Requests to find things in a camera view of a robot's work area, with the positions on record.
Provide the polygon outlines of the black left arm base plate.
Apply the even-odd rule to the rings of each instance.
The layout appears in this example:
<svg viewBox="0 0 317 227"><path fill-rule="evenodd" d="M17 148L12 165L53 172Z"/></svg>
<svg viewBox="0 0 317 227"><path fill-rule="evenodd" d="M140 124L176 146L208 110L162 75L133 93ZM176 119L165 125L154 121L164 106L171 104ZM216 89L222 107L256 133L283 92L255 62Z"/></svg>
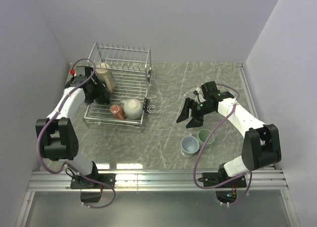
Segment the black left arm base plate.
<svg viewBox="0 0 317 227"><path fill-rule="evenodd" d="M111 187L114 187L115 185L114 173L102 173L102 174L97 174L97 176L90 175L88 176L88 178L108 184ZM100 189L101 185L92 181L88 181L87 179L81 176L74 175L70 183L70 188L71 189Z"/></svg>

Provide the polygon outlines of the silver wire dish rack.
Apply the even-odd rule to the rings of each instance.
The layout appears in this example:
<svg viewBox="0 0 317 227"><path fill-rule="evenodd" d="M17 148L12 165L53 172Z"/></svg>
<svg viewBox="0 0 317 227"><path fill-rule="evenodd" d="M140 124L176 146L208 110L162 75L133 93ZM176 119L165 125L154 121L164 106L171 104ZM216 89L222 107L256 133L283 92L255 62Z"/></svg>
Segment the silver wire dish rack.
<svg viewBox="0 0 317 227"><path fill-rule="evenodd" d="M121 100L137 99L143 107L149 103L148 89L153 70L151 49L142 47L124 47L94 43L89 59L101 68L109 69L116 82L110 96L110 104ZM142 127L145 111L136 120L125 121L115 118L110 113L111 105L92 103L87 106L83 121L89 124L111 124L129 127Z"/></svg>

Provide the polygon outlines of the light green mug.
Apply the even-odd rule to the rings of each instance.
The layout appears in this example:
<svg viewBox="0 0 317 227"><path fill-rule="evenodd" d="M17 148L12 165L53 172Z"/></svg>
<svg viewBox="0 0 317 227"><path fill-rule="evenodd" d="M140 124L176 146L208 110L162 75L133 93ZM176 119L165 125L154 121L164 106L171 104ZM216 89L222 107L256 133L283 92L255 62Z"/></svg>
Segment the light green mug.
<svg viewBox="0 0 317 227"><path fill-rule="evenodd" d="M211 131L208 129L201 129L197 134L197 140L199 141L200 146L202 147L205 141L207 140L208 136L210 135ZM214 135L210 137L207 142L207 146L211 145L214 142Z"/></svg>

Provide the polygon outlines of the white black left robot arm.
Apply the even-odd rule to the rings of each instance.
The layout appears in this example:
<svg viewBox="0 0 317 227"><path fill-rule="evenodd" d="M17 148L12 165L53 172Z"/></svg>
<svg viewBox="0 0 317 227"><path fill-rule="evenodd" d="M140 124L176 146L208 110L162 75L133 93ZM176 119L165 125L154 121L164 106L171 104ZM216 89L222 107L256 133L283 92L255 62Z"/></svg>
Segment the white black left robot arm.
<svg viewBox="0 0 317 227"><path fill-rule="evenodd" d="M110 103L110 92L95 72L92 66L72 68L72 78L65 85L62 98L54 111L35 123L39 161L63 160L76 175L83 176L82 182L88 188L98 186L100 176L96 164L79 153L79 141L72 121L82 103Z"/></svg>

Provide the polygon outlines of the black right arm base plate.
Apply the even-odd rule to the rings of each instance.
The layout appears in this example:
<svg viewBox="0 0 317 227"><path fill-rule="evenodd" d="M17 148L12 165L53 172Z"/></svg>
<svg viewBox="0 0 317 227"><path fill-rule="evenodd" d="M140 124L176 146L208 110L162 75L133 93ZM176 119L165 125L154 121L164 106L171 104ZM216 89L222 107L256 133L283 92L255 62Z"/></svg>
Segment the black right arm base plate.
<svg viewBox="0 0 317 227"><path fill-rule="evenodd" d="M225 172L218 171L218 172L204 172L202 174L202 177L199 178L198 181L202 182L204 187L210 187L210 186L220 184L229 179L230 177ZM245 175L220 186L220 188L245 188L245 187L247 187Z"/></svg>

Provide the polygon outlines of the beige dragon pattern mug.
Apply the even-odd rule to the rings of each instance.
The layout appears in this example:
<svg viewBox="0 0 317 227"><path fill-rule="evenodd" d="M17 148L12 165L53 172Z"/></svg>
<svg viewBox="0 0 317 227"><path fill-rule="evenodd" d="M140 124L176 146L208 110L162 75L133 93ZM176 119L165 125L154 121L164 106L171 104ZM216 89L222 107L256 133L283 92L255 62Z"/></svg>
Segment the beige dragon pattern mug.
<svg viewBox="0 0 317 227"><path fill-rule="evenodd" d="M96 75L104 83L110 93L115 89L115 79L107 63L101 62L96 64Z"/></svg>

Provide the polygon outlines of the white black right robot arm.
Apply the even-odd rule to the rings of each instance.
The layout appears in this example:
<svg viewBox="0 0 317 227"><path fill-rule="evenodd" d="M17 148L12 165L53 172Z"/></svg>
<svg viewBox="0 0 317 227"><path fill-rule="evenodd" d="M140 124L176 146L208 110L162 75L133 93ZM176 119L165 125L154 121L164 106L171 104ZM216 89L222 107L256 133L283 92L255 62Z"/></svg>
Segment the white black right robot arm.
<svg viewBox="0 0 317 227"><path fill-rule="evenodd" d="M201 127L204 116L212 112L225 117L244 138L242 154L220 168L223 171L218 175L220 185L229 187L235 182L235 176L281 161L278 128L274 124L265 124L258 120L230 92L212 92L202 102L187 98L176 122L180 123L191 117L186 128Z"/></svg>

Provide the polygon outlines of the light blue mug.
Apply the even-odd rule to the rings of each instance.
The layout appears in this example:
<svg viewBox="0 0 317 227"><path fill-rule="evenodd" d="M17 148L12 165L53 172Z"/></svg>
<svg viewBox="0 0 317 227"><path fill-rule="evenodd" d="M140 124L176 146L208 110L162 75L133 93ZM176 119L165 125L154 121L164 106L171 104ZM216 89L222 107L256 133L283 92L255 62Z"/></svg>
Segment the light blue mug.
<svg viewBox="0 0 317 227"><path fill-rule="evenodd" d="M180 147L181 147L181 150L180 150L181 154L184 157L188 158L198 152L200 148L200 144L198 139L190 133L189 135L182 138Z"/></svg>

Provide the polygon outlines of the beige speckled round mug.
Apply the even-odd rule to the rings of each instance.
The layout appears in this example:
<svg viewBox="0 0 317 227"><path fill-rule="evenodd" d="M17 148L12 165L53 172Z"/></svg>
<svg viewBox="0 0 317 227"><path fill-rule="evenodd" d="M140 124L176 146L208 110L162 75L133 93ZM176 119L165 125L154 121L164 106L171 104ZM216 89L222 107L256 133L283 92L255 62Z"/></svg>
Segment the beige speckled round mug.
<svg viewBox="0 0 317 227"><path fill-rule="evenodd" d="M137 99L128 99L119 102L123 111L129 119L135 120L142 115L143 106Z"/></svg>

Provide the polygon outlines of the dark green mug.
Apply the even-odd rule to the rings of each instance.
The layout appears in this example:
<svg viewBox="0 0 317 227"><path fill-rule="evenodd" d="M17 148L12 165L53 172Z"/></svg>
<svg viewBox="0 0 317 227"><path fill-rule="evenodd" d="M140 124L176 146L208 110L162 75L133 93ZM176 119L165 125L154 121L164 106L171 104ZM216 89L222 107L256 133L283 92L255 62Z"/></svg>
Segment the dark green mug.
<svg viewBox="0 0 317 227"><path fill-rule="evenodd" d="M100 105L107 105L110 103L110 92L108 90L102 90L99 92L95 99L95 103Z"/></svg>

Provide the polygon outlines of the pink white mug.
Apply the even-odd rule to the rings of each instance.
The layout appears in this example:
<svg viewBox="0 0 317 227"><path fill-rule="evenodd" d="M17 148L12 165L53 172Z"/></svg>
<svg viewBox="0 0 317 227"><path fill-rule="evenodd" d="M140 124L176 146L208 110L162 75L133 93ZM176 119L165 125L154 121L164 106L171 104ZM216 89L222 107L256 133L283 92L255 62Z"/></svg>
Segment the pink white mug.
<svg viewBox="0 0 317 227"><path fill-rule="evenodd" d="M120 120L125 120L125 113L121 105L118 105L118 104L112 105L110 107L110 112L114 117Z"/></svg>

